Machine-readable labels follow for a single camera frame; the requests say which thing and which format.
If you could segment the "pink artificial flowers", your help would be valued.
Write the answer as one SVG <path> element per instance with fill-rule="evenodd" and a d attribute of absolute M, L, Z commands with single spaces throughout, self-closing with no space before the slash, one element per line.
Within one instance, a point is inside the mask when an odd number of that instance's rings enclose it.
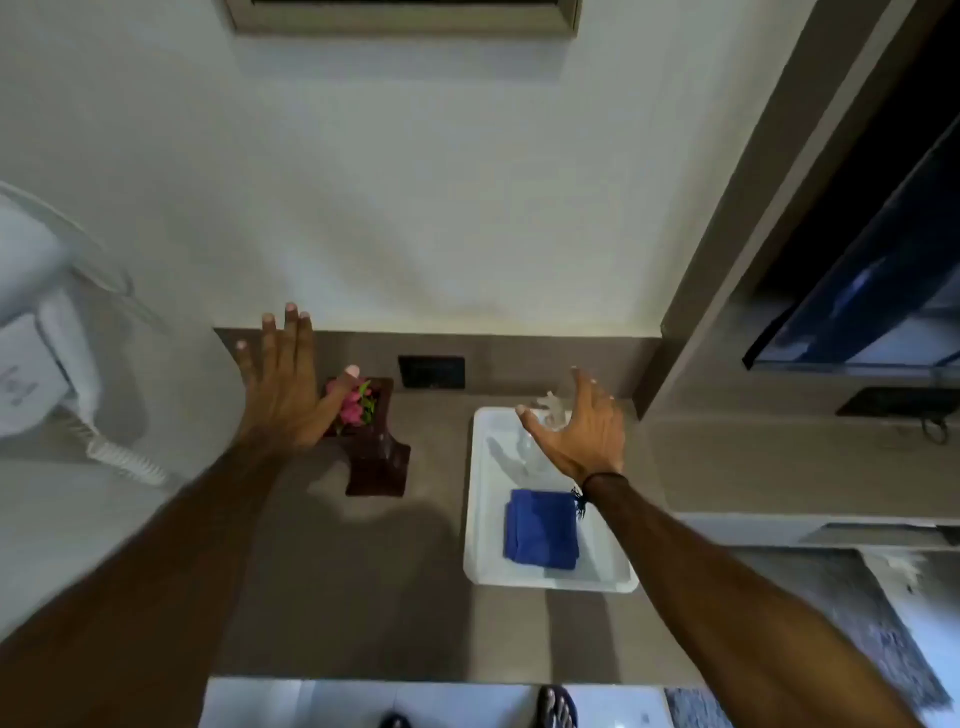
<path fill-rule="evenodd" d="M 378 385 L 371 379 L 361 380 L 344 398 L 334 429 L 354 431 L 371 425 L 377 412 L 378 397 Z"/>

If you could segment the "grey rug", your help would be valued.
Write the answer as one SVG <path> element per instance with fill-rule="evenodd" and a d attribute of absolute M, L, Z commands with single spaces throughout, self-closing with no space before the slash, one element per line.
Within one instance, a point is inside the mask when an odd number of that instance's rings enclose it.
<path fill-rule="evenodd" d="M 960 553 L 738 548 L 823 613 L 926 728 L 960 728 Z"/>

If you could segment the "person's left forearm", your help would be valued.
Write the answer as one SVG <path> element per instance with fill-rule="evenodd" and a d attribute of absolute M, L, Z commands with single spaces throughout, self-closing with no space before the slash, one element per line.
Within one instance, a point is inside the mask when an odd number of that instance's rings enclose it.
<path fill-rule="evenodd" d="M 235 443 L 0 641 L 0 728 L 197 728 L 293 445 Z"/>

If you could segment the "clear drinking glass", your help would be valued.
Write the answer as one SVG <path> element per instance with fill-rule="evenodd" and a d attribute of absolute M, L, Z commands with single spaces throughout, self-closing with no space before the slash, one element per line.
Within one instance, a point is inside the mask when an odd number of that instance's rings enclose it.
<path fill-rule="evenodd" d="M 572 416 L 568 404 L 552 391 L 537 397 L 529 409 L 548 431 L 562 431 L 570 423 Z"/>

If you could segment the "black wrist band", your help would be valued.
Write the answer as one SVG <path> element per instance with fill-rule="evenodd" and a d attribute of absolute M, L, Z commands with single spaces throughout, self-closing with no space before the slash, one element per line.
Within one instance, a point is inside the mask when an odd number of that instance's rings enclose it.
<path fill-rule="evenodd" d="M 577 520 L 581 521 L 586 516 L 589 506 L 594 504 L 593 496 L 600 494 L 602 487 L 614 484 L 629 485 L 629 480 L 619 472 L 598 471 L 587 475 L 579 485 L 574 486 L 570 493 Z"/>

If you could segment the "dark wooden holder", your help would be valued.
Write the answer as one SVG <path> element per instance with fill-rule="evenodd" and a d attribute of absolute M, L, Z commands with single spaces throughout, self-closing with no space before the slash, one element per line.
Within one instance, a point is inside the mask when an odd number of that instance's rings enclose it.
<path fill-rule="evenodd" d="M 405 493 L 411 447 L 390 431 L 389 415 L 394 381 L 388 377 L 361 378 L 377 385 L 378 402 L 373 423 L 359 429 L 337 431 L 336 419 L 324 437 L 338 443 L 349 474 L 344 494 L 351 498 L 402 498 Z"/>

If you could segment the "white rectangular tray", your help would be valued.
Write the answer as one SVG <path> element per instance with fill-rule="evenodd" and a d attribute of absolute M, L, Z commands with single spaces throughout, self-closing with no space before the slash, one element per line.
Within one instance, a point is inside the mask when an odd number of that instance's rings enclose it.
<path fill-rule="evenodd" d="M 573 568 L 521 564 L 506 555 L 508 504 L 514 491 L 560 493 L 574 502 L 574 482 L 560 473 L 523 429 L 513 407 L 479 408 L 472 421 L 463 571 L 481 586 L 630 594 L 639 578 L 601 516 L 573 516 L 579 557 Z"/>

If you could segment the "folded blue cloth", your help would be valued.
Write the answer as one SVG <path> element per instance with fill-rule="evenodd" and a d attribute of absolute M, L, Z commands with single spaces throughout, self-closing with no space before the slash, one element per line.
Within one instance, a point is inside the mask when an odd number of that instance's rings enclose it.
<path fill-rule="evenodd" d="M 522 566 L 571 572 L 580 557 L 572 491 L 513 489 L 505 509 L 503 556 Z"/>

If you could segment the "person's right hand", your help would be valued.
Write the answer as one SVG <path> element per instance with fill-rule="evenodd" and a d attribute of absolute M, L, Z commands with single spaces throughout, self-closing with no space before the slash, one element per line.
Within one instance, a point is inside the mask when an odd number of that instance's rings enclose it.
<path fill-rule="evenodd" d="M 625 427 L 617 401 L 588 372 L 572 368 L 575 394 L 569 424 L 561 431 L 559 450 L 542 450 L 566 477 L 579 485 L 598 472 L 621 474 Z"/>

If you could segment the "person's left hand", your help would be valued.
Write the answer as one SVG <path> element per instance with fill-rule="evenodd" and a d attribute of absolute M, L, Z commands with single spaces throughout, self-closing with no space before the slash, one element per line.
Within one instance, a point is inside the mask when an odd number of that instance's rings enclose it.
<path fill-rule="evenodd" d="M 293 375 L 281 374 L 281 338 L 284 329 L 276 316 L 265 313 L 257 349 L 256 389 L 247 394 L 233 445 L 262 447 L 274 453 L 295 453 L 316 446 L 334 420 L 321 408 L 322 390 L 316 367 L 316 341 L 309 313 L 299 310 L 298 338 Z"/>

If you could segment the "person's right forearm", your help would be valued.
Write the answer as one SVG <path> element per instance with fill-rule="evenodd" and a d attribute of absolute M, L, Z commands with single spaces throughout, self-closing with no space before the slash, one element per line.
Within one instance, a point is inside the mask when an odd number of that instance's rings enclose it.
<path fill-rule="evenodd" d="M 821 612 L 630 483 L 591 506 L 734 728 L 925 728 Z"/>

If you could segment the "white wall hair dryer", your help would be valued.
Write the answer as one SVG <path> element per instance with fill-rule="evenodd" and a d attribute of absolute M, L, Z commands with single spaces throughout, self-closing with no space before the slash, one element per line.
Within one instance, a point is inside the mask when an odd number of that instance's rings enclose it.
<path fill-rule="evenodd" d="M 0 195 L 0 439 L 65 409 L 98 434 L 103 382 L 54 232 Z"/>

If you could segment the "black flat television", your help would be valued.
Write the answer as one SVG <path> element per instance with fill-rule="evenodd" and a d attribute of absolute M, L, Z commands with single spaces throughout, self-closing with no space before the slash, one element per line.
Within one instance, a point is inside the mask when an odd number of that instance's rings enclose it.
<path fill-rule="evenodd" d="M 883 111 L 751 303 L 751 369 L 927 371 L 960 359 L 960 112 Z"/>

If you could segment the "black wall socket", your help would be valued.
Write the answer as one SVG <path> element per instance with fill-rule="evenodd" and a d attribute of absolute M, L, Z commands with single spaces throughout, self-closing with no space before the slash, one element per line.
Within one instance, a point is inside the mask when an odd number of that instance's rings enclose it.
<path fill-rule="evenodd" d="M 407 391 L 466 389 L 466 360 L 459 355 L 400 355 L 402 386 Z"/>

